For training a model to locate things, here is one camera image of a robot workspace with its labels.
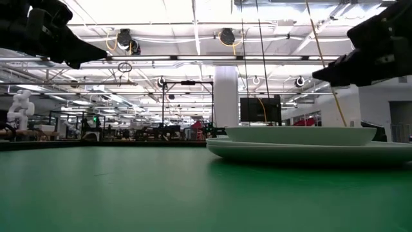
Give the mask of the small deep white plate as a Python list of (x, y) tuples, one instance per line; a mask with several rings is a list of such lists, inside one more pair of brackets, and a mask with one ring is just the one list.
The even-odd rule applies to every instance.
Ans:
[(228, 137), (236, 142), (302, 144), (321, 146), (364, 146), (376, 134), (375, 128), (317, 126), (228, 127)]

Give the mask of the black equipment rack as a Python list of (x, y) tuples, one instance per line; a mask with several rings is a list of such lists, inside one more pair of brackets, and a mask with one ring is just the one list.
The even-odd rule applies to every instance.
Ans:
[(50, 111), (49, 122), (55, 123), (60, 140), (81, 140), (92, 134), (97, 141), (104, 136), (106, 116), (86, 111)]

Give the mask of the grey door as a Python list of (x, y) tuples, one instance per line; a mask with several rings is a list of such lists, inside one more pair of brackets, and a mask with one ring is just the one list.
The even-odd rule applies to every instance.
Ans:
[(412, 142), (412, 101), (391, 101), (391, 138), (393, 142)]

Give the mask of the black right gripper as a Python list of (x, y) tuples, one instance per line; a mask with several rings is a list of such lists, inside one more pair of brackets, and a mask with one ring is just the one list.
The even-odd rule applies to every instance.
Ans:
[(412, 74), (412, 0), (397, 0), (348, 30), (355, 49), (312, 73), (330, 86), (369, 86)]

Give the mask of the long ceiling light rail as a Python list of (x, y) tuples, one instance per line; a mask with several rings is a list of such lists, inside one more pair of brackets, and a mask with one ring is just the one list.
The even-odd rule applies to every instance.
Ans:
[[(98, 61), (320, 61), (318, 55), (147, 55), (147, 56), (108, 56)], [(0, 57), (0, 62), (51, 61), (45, 57)]]

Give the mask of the black monitor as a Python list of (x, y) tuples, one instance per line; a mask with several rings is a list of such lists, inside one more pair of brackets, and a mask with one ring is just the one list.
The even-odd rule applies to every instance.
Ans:
[(280, 126), (282, 123), (280, 96), (274, 95), (269, 98), (241, 98), (240, 121), (264, 122)]

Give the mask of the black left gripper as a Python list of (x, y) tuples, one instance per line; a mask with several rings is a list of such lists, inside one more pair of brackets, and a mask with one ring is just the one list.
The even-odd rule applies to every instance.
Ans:
[[(79, 39), (66, 25), (73, 14), (59, 0), (0, 0), (0, 48), (51, 56), (56, 63), (79, 69), (108, 54)], [(53, 52), (61, 42), (64, 48)]]

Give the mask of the large white plastic plate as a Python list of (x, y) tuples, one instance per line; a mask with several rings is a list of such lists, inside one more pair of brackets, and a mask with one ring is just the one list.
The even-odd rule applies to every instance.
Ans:
[(412, 161), (412, 145), (217, 146), (208, 150), (227, 160), (302, 166), (397, 166)]

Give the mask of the white square column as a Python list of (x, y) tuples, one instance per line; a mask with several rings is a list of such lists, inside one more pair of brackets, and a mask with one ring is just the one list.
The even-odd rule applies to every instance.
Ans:
[(238, 71), (235, 66), (214, 68), (214, 114), (219, 128), (238, 125)]

